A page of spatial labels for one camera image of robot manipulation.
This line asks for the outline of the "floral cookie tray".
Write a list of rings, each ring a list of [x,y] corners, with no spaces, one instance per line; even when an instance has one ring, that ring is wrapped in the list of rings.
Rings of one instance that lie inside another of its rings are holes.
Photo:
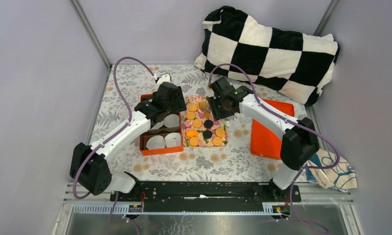
[[[185,147],[225,147],[228,144],[227,126],[213,118],[205,96],[185,98],[183,114],[183,144]]]

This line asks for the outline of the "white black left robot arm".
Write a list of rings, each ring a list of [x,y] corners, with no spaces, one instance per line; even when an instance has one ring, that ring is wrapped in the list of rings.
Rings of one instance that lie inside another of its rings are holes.
[[[185,110],[181,87],[170,82],[161,83],[150,99],[139,102],[129,118],[117,128],[92,144],[81,142],[76,145],[69,172],[74,185],[81,184],[92,195],[110,190],[121,192],[128,201],[138,199],[140,188],[136,185],[136,179],[128,173],[111,171],[109,163],[128,144],[166,116]]]

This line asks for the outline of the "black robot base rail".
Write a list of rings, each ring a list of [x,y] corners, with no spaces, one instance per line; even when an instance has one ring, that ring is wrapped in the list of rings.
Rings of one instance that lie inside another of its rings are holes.
[[[145,212],[261,212],[264,203],[301,202],[298,186],[278,190],[258,182],[140,181],[110,201],[137,202]]]

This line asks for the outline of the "orange compartment cookie box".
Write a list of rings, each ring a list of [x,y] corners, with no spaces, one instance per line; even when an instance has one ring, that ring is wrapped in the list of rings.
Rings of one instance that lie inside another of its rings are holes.
[[[157,129],[150,129],[139,136],[139,150],[144,156],[178,153],[184,150],[182,120],[175,114],[174,127],[166,127],[163,122],[156,124]]]

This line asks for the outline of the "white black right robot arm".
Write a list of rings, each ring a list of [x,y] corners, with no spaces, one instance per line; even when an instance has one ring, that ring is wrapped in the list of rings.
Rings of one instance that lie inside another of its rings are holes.
[[[214,96],[208,98],[214,120],[241,113],[268,128],[282,141],[280,158],[283,163],[270,181],[269,195],[274,201],[283,201],[299,171],[319,150],[313,122],[309,118],[298,120],[279,111],[260,99],[253,89],[235,88],[224,77],[209,84],[209,88],[214,92]]]

